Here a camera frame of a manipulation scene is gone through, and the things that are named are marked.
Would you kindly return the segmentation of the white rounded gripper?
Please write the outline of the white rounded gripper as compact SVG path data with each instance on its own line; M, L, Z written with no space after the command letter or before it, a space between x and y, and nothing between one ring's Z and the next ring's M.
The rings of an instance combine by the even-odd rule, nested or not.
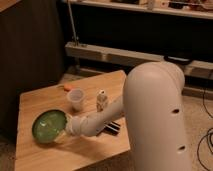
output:
M67 115L66 118L66 132L73 136L81 135L81 118L78 116L72 117L71 115Z

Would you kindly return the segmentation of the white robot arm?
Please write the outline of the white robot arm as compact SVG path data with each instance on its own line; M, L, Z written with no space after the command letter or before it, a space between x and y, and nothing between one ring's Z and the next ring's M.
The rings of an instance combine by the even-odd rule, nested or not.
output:
M126 119L135 171L192 171L183 118L183 71L170 62L148 62L127 75L122 94L103 111L68 119L74 136L95 136Z

